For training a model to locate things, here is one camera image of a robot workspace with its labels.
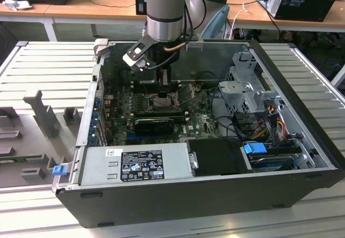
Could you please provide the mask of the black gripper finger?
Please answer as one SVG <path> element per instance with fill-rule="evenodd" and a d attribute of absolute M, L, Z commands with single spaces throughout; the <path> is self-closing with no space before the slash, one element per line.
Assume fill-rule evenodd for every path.
<path fill-rule="evenodd" d="M 160 68 L 158 70 L 158 96 L 166 98 L 171 91 L 171 68 Z"/>

